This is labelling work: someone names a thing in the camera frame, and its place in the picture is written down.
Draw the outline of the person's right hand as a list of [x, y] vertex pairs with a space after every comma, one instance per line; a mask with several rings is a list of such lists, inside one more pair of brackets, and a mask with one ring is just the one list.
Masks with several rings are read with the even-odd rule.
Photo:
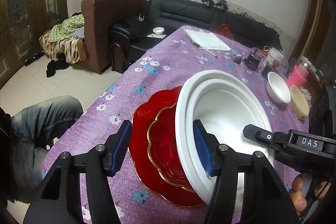
[[[327, 194], [330, 183], [325, 181], [320, 183], [314, 190], [314, 196], [316, 199], [321, 200]], [[302, 195], [303, 179], [301, 175], [298, 175], [291, 184], [289, 196], [294, 204], [297, 215], [300, 216], [307, 208], [307, 200]]]

